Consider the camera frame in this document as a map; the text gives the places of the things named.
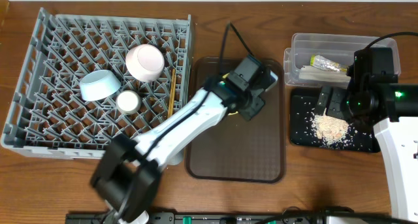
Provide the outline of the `yellow plate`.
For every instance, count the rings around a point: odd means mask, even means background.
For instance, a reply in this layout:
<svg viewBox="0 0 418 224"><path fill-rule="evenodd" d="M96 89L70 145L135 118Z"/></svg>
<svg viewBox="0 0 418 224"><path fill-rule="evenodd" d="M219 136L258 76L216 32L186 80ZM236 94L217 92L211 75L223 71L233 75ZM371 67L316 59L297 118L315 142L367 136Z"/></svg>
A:
<svg viewBox="0 0 418 224"><path fill-rule="evenodd" d="M226 73L226 74L224 74L223 76L222 76L222 78L223 79L227 79L227 77L228 77L228 75L229 75L229 72L228 73ZM235 111L235 112L230 112L230 113L228 113L228 116L233 116L233 115L235 115L235 114L238 114L239 112L238 111Z"/></svg>

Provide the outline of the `green snack wrapper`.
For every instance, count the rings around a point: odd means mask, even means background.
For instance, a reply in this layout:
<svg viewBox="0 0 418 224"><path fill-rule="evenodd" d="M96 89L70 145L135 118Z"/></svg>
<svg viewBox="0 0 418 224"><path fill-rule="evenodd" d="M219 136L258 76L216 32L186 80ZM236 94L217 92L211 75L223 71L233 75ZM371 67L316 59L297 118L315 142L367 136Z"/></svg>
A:
<svg viewBox="0 0 418 224"><path fill-rule="evenodd" d="M321 55L311 56L310 65L323 71L346 72L347 66L331 61Z"/></svg>

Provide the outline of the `white bowl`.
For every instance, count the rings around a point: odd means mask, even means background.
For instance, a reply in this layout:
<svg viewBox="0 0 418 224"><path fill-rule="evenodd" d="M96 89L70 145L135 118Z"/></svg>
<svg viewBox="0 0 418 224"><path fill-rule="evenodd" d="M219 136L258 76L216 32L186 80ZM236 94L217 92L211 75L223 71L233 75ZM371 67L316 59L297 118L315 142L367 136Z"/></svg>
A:
<svg viewBox="0 0 418 224"><path fill-rule="evenodd" d="M141 44L128 51L125 64L132 77L141 82L153 82L163 72L165 60L158 48Z"/></svg>

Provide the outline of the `white paper cup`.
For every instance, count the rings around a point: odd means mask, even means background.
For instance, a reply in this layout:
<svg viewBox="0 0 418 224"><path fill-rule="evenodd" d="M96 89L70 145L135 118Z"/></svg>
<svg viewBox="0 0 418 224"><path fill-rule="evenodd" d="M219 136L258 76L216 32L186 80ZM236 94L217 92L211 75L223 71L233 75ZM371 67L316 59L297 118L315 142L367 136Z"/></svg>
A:
<svg viewBox="0 0 418 224"><path fill-rule="evenodd" d="M117 96L116 106L122 114L134 114L140 109L141 99L136 92L125 90Z"/></svg>

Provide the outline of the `light blue bowl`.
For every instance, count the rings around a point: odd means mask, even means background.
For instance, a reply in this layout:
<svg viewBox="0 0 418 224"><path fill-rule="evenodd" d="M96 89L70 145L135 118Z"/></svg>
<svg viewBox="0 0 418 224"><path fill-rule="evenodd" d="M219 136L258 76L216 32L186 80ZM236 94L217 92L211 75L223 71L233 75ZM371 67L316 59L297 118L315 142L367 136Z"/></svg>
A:
<svg viewBox="0 0 418 224"><path fill-rule="evenodd" d="M80 81L80 92L85 101L98 101L113 95L121 88L121 82L109 70L93 71Z"/></svg>

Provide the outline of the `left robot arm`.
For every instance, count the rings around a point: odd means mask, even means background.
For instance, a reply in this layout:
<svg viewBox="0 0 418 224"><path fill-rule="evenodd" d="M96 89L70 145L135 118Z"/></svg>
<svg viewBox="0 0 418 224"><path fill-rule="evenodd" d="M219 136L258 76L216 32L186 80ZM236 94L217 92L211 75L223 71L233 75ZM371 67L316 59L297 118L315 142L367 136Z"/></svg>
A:
<svg viewBox="0 0 418 224"><path fill-rule="evenodd" d="M103 223L147 223L146 211L174 157L229 114L252 119L265 105L261 94L277 81L269 67L249 54L228 73L207 78L185 106L157 127L134 139L115 136L90 180L110 207Z"/></svg>

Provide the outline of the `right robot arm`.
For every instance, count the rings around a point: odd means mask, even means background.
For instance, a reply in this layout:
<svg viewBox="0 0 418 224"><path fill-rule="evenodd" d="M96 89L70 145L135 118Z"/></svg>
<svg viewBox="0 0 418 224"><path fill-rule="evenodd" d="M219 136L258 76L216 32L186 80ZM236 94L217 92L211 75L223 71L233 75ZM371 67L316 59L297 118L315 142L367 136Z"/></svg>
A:
<svg viewBox="0 0 418 224"><path fill-rule="evenodd" d="M315 112L372 128L394 218L417 221L417 85L400 84L391 48L354 53L346 89L324 86Z"/></svg>

